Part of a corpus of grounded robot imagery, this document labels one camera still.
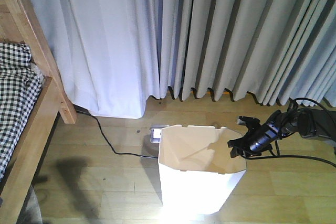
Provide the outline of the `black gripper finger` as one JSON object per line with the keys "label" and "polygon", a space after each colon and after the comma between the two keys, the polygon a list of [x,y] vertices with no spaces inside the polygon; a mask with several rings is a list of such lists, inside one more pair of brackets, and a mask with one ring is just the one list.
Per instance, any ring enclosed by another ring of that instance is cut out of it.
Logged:
{"label": "black gripper finger", "polygon": [[230,151],[230,157],[235,158],[238,156],[246,158],[246,157],[249,157],[249,153],[245,150],[233,147],[232,150]]}
{"label": "black gripper finger", "polygon": [[228,147],[244,147],[246,144],[246,141],[243,137],[235,139],[235,140],[229,140],[227,142]]}

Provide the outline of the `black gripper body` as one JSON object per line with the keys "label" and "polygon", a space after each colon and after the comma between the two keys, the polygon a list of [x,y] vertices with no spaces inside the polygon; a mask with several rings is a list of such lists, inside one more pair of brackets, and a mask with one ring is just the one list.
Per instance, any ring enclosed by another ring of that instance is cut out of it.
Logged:
{"label": "black gripper body", "polygon": [[257,129],[248,129],[244,135],[246,144],[243,149],[249,153],[249,156],[260,156],[261,152],[270,150],[271,142],[279,139],[279,129],[279,123],[275,120],[267,121]]}

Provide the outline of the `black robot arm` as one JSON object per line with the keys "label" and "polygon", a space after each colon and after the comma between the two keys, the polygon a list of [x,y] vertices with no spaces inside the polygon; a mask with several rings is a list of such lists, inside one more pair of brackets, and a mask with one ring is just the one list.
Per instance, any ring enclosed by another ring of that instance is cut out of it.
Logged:
{"label": "black robot arm", "polygon": [[248,116],[239,116],[237,123],[247,127],[247,133],[228,141],[230,156],[260,156],[271,150],[271,143],[299,133],[302,138],[322,141],[335,147],[335,112],[317,109],[275,111],[264,124]]}

